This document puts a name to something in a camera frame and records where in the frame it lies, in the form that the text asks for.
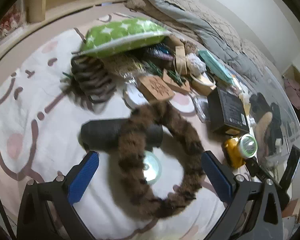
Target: black strap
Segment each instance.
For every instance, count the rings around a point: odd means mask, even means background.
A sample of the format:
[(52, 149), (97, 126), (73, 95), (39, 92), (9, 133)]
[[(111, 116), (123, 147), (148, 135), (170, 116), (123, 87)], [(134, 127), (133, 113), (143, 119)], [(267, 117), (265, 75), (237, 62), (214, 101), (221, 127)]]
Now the black strap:
[(9, 219), (7, 217), (7, 214), (6, 214), (6, 212), (4, 210), (4, 207), (2, 205), (1, 199), (0, 199), (0, 214), (2, 216), (3, 222), (4, 222), (4, 224), (5, 224), (5, 226), (6, 226), (7, 230), (8, 230), (8, 233), (9, 233), (11, 239), (12, 240), (17, 240), (17, 238), (16, 238), (16, 236), (15, 236), (13, 230), (12, 230), (12, 227), (10, 225)]

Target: fluffy brown wreath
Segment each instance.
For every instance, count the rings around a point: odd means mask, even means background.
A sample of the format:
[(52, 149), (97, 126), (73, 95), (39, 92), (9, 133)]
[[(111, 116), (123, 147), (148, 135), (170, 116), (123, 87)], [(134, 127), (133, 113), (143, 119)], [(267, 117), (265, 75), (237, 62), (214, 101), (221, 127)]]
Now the fluffy brown wreath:
[[(154, 195), (143, 176), (145, 130), (151, 123), (166, 126), (187, 154), (181, 185), (176, 193), (169, 194), (165, 199)], [(119, 135), (119, 166), (125, 191), (143, 218), (176, 215), (195, 199), (195, 193), (202, 187), (200, 181), (204, 174), (201, 168), (203, 151), (196, 130), (169, 103), (143, 105), (131, 113)]]

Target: blue textured pad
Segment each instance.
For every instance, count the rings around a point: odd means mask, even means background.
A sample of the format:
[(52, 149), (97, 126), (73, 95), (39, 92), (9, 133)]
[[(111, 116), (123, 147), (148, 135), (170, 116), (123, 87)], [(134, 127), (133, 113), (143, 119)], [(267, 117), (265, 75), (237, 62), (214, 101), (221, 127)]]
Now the blue textured pad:
[(73, 182), (69, 185), (68, 201), (70, 205), (80, 201), (98, 166), (99, 155), (94, 152), (74, 178)]
[(230, 204), (233, 199), (231, 185), (207, 152), (204, 152), (201, 155), (201, 166), (204, 172), (207, 174), (219, 199), (222, 202)]

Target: black cylinder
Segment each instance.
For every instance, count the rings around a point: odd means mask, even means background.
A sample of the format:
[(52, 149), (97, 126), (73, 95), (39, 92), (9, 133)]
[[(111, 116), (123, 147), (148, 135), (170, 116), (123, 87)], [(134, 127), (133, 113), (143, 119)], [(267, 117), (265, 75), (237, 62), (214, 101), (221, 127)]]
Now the black cylinder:
[[(92, 120), (81, 127), (81, 139), (91, 149), (110, 149), (118, 146), (118, 136), (128, 119)], [(159, 147), (162, 142), (162, 125), (151, 124), (146, 130), (146, 147)]]

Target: green pillow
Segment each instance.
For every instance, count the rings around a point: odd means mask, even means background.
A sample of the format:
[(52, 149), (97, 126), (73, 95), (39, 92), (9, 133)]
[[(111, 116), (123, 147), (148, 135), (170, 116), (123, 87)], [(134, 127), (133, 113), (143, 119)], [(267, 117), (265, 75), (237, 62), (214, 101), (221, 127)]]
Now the green pillow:
[(127, 50), (153, 45), (163, 40), (171, 32), (141, 18), (92, 27), (86, 34), (86, 43), (80, 54), (94, 57), (108, 57)]

